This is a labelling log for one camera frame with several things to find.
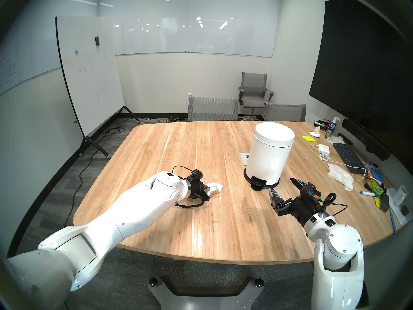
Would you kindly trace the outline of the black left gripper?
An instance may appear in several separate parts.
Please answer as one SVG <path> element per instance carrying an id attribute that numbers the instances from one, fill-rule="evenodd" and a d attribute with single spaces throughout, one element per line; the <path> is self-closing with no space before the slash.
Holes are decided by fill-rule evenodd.
<path id="1" fill-rule="evenodd" d="M 202 202 L 209 201 L 212 195 L 212 182 L 204 184 L 201 180 L 186 180 L 188 191 L 186 198 L 200 199 Z"/>

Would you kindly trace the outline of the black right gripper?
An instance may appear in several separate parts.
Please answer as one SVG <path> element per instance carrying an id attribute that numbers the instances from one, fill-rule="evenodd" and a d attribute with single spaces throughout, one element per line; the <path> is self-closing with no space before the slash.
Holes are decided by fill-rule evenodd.
<path id="1" fill-rule="evenodd" d="M 297 188 L 307 186 L 307 182 L 296 178 L 290 178 L 291 183 Z M 274 188 L 269 188 L 271 206 L 278 216 L 292 215 L 300 223 L 302 227 L 315 214 L 321 210 L 319 203 L 307 202 L 301 196 L 295 199 L 282 199 Z"/>

